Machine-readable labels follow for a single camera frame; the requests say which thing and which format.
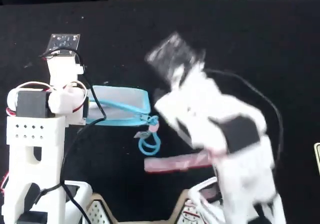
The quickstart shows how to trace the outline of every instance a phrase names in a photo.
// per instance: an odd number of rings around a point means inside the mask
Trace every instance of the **blue zipper pouch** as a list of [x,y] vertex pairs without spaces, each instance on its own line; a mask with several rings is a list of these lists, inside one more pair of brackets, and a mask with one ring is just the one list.
[[[103,126],[141,126],[148,124],[151,112],[148,92],[137,88],[93,86],[96,97],[107,119],[97,123]],[[89,112],[86,123],[102,118],[92,93],[88,93]]]

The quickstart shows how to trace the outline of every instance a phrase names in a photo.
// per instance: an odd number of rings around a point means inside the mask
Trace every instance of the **black pad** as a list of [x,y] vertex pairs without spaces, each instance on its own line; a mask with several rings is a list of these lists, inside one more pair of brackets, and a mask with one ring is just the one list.
[[49,118],[54,114],[49,110],[50,93],[44,91],[20,91],[16,106],[17,117]]
[[46,224],[48,221],[48,213],[28,211],[23,213],[17,224]]
[[212,118],[209,120],[221,128],[228,144],[229,153],[235,153],[260,140],[257,126],[250,118],[237,116],[223,123]]

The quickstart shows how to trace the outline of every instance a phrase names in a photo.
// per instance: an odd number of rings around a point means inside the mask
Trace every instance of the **perforated metal plate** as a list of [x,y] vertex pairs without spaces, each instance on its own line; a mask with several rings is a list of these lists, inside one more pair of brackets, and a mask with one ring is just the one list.
[[[49,44],[46,49],[46,52],[54,50],[56,48],[60,48],[60,47],[77,49],[78,45],[79,45],[79,40],[80,40],[80,34],[53,33],[51,35],[50,40],[49,40]],[[68,51],[68,50],[59,50],[58,54],[63,55],[63,56],[72,56],[73,52]]]
[[[92,202],[91,206],[88,208],[87,215],[91,224],[112,224],[107,211],[99,200],[94,200]],[[82,224],[87,224],[84,218],[82,218]]]

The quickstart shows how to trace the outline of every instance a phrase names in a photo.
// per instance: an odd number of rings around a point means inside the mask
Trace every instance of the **black surface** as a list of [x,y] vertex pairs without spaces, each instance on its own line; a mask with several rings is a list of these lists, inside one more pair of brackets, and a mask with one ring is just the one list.
[[[208,67],[248,79],[282,112],[284,152],[276,183],[289,224],[316,224],[319,173],[313,145],[320,139],[320,0],[147,0],[0,7],[0,175],[8,168],[6,96],[18,84],[49,81],[43,53],[51,33],[81,33],[79,50],[95,84],[165,88],[144,55],[178,31],[195,48],[205,48]],[[216,76],[266,116],[277,148],[273,110],[235,80]],[[87,181],[101,193],[119,221],[169,218],[185,188],[209,178],[210,169],[146,174],[133,139],[144,128],[96,127],[66,163],[66,176]],[[68,146],[78,128],[68,128]],[[158,157],[190,153],[160,119]]]
[[20,91],[16,105],[16,116],[29,118],[54,117],[48,105],[49,95],[50,93],[45,91]]
[[256,123],[251,118],[240,115],[221,123],[211,118],[209,120],[223,132],[229,153],[235,153],[260,141]]
[[48,213],[43,212],[24,212],[18,219],[17,224],[46,224]]

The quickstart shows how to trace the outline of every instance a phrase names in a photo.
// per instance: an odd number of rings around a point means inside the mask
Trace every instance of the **clear plastic piece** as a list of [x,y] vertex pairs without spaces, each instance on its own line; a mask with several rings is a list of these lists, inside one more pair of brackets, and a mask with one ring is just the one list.
[[175,32],[148,53],[145,59],[173,88],[180,86],[189,71],[204,57],[204,51],[196,52]]

